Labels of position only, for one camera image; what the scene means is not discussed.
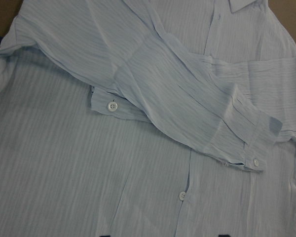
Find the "light blue button-up shirt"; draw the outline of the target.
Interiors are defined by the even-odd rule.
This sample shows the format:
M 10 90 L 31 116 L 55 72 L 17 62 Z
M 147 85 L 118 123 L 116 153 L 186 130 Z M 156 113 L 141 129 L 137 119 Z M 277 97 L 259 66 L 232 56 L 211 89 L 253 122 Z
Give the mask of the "light blue button-up shirt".
M 25 0 L 0 44 L 0 237 L 296 237 L 296 44 L 265 0 Z

